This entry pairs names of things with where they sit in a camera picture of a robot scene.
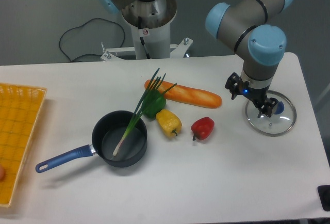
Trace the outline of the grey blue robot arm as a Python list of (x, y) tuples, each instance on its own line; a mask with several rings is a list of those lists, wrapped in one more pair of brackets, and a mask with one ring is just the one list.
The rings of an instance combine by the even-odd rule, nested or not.
[[(130, 25), (137, 59), (170, 56), (170, 24), (177, 13), (175, 0), (99, 0), (110, 13), (120, 13)], [(293, 0), (242, 0), (237, 6), (215, 5), (205, 20), (206, 30), (243, 59), (240, 75), (231, 75), (225, 87), (232, 97), (243, 95), (268, 117), (279, 102), (267, 96), (281, 61), (287, 39), (284, 32), (268, 25), (270, 18)]]

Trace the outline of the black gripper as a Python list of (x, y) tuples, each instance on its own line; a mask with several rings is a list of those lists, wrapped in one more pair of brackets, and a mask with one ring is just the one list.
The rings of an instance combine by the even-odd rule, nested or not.
[(248, 81), (244, 81), (237, 73), (233, 72), (227, 79), (225, 88), (230, 91), (232, 100), (237, 95), (243, 95), (249, 99), (259, 110), (258, 118), (261, 118), (261, 116), (271, 118), (277, 110), (278, 100), (276, 98), (267, 98), (269, 86), (253, 88)]

